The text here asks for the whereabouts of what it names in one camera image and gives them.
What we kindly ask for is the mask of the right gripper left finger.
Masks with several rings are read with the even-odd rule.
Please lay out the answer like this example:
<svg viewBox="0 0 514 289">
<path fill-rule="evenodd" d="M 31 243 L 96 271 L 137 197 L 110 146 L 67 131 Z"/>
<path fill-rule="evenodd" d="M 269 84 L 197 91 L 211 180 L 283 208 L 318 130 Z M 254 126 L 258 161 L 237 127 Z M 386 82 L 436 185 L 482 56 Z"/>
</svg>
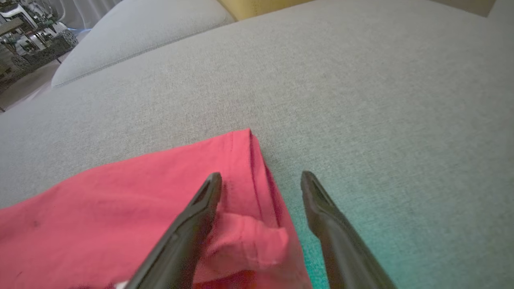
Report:
<svg viewBox="0 0 514 289">
<path fill-rule="evenodd" d="M 213 228 L 222 192 L 219 172 L 210 174 L 178 214 L 126 289 L 191 289 L 202 247 Z"/>
</svg>

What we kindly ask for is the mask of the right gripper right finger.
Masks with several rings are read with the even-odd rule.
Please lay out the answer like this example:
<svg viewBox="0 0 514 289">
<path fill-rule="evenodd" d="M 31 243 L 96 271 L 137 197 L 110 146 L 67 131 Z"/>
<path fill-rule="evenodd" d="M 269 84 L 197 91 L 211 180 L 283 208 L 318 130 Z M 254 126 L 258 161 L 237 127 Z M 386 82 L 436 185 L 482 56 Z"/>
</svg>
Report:
<svg viewBox="0 0 514 289">
<path fill-rule="evenodd" d="M 330 288 L 396 288 L 314 173 L 303 171 L 300 184 L 307 223 L 320 242 Z"/>
</svg>

